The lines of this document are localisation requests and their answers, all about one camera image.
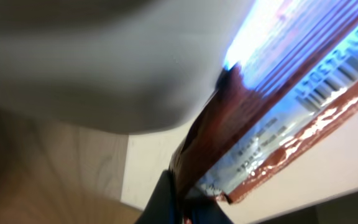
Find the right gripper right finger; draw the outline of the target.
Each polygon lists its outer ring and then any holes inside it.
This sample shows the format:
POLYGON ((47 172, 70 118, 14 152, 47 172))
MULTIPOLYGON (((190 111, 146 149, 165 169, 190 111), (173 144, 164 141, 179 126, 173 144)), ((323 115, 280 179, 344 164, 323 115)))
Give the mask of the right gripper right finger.
POLYGON ((233 224, 217 202, 191 189, 183 202, 184 224, 233 224))

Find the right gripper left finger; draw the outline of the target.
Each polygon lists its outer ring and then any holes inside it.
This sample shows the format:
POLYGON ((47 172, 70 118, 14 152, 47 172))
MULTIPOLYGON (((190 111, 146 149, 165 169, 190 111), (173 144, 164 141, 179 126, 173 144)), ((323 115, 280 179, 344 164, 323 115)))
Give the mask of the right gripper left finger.
POLYGON ((179 223, 179 213, 173 177, 170 171, 165 170, 162 172, 150 200, 135 224, 177 223, 179 223))

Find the red Top chocolate bar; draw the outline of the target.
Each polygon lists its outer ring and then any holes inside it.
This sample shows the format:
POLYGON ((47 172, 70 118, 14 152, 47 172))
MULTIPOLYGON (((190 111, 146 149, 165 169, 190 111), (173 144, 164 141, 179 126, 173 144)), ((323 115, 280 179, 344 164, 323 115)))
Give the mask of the red Top chocolate bar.
POLYGON ((358 0, 257 1, 174 153, 181 202, 237 203, 358 112, 358 0))

